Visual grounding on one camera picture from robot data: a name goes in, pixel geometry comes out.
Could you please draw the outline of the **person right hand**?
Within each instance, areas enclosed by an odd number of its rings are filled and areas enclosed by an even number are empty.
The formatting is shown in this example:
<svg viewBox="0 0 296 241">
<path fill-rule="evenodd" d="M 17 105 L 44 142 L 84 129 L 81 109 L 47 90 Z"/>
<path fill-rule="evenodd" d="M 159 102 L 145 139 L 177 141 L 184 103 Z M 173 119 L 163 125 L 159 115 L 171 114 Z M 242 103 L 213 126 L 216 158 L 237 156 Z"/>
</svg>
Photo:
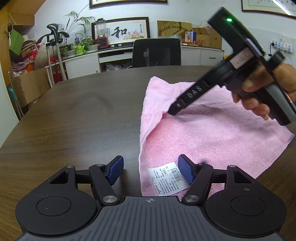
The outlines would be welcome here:
<svg viewBox="0 0 296 241">
<path fill-rule="evenodd" d="M 281 63 L 272 72 L 259 66 L 242 83 L 242 90 L 236 87 L 234 102 L 242 102 L 246 110 L 264 120 L 274 118 L 280 125 L 295 121 L 295 67 Z"/>
</svg>

